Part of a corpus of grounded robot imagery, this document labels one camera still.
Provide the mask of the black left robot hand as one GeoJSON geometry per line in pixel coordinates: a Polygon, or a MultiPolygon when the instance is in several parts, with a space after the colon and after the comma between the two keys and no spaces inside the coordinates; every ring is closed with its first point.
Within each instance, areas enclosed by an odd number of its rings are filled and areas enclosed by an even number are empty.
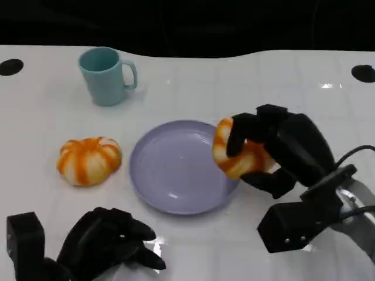
{"type": "Polygon", "coordinates": [[[125,211],[97,207],[85,213],[68,233],[57,257],[75,280],[93,280],[121,263],[164,270],[166,263],[148,249],[152,228],[125,211]]]}

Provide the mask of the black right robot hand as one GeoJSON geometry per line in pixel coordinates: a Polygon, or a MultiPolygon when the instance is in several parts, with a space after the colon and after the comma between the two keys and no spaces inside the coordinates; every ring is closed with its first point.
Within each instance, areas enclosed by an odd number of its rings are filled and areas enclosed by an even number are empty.
{"type": "Polygon", "coordinates": [[[256,114],[233,116],[227,155],[238,155],[245,141],[262,144],[280,167],[273,173],[249,172],[241,179],[274,199],[291,191],[296,183],[313,186],[335,169],[332,151],[318,127],[307,115],[284,107],[264,104],[257,107],[256,114]]]}

